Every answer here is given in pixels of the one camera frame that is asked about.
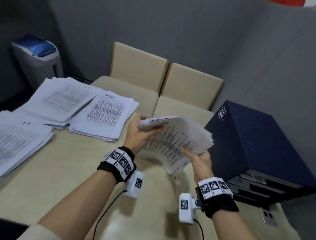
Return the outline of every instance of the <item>black cable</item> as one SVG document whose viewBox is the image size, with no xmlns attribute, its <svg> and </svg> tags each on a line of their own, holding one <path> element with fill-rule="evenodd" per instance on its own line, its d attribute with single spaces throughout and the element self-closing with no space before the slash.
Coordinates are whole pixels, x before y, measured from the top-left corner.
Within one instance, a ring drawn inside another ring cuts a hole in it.
<svg viewBox="0 0 316 240">
<path fill-rule="evenodd" d="M 112 206 L 112 204 L 115 202 L 115 200 L 122 194 L 122 193 L 125 193 L 127 192 L 127 190 L 124 190 L 122 192 L 120 192 L 119 195 L 116 196 L 116 198 L 113 200 L 113 202 L 110 204 L 110 206 L 105 210 L 105 212 L 102 214 L 102 216 L 100 217 L 100 219 L 98 220 L 97 224 L 95 225 L 95 229 L 94 229 L 94 233 L 93 233 L 93 240 L 94 240 L 94 237 L 95 237 L 95 232 L 97 231 L 97 226 L 99 224 L 99 222 L 101 221 L 101 219 L 103 218 L 103 216 L 106 214 L 106 212 L 109 210 L 109 208 Z"/>
<path fill-rule="evenodd" d="M 195 218 L 193 219 L 193 221 L 196 222 L 200 226 L 200 229 L 201 229 L 201 232 L 202 232 L 202 239 L 204 240 L 204 233 L 203 233 L 203 229 L 202 229 L 201 224 Z"/>
</svg>

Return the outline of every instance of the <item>white camera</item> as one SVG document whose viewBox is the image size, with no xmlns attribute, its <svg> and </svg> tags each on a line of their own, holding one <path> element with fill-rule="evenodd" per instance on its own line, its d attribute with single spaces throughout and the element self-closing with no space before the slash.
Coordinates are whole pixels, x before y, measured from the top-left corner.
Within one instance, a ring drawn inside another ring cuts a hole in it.
<svg viewBox="0 0 316 240">
<path fill-rule="evenodd" d="M 144 174 L 140 171 L 135 171 L 130 179 L 126 182 L 125 190 L 127 190 L 127 192 L 125 192 L 124 195 L 131 198 L 138 198 L 143 181 Z"/>
<path fill-rule="evenodd" d="M 179 197 L 179 221 L 181 223 L 193 224 L 195 209 L 201 209 L 197 200 L 189 193 L 181 193 Z"/>
</svg>

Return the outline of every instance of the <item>stack of papers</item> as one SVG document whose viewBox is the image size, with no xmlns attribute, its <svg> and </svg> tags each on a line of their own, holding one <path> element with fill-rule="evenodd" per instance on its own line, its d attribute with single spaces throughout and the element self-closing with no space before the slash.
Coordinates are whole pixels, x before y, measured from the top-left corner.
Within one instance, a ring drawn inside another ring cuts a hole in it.
<svg viewBox="0 0 316 240">
<path fill-rule="evenodd" d="M 98 89 L 73 78 L 45 79 L 17 112 L 34 122 L 64 129 L 69 119 L 97 95 Z"/>
<path fill-rule="evenodd" d="M 0 179 L 48 143 L 52 127 L 15 112 L 0 112 Z"/>
<path fill-rule="evenodd" d="M 165 130 L 151 138 L 138 157 L 159 160 L 170 175 L 175 175 L 190 163 L 180 148 L 191 149 L 196 154 L 213 146 L 212 134 L 187 117 L 160 117 L 140 120 L 139 127 L 149 130 L 164 125 Z"/>
<path fill-rule="evenodd" d="M 138 104 L 132 98 L 98 88 L 98 94 L 91 103 L 69 120 L 69 131 L 115 142 Z"/>
</svg>

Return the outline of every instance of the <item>navy box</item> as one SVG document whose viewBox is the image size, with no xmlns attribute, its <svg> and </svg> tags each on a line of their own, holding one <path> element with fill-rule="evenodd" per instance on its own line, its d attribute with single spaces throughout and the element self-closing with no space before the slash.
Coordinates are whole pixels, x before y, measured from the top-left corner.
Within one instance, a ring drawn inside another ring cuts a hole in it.
<svg viewBox="0 0 316 240">
<path fill-rule="evenodd" d="M 205 129 L 213 134 L 214 175 L 236 201 L 266 207 L 316 192 L 316 179 L 271 115 L 225 101 Z"/>
</svg>

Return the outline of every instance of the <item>white sweater sleeve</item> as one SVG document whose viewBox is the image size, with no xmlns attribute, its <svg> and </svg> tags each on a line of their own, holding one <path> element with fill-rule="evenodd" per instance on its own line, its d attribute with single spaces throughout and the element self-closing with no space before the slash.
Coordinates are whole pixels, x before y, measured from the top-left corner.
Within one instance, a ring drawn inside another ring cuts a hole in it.
<svg viewBox="0 0 316 240">
<path fill-rule="evenodd" d="M 18 240 L 61 240 L 51 230 L 43 227 L 42 225 L 36 224 L 30 226 Z"/>
</svg>

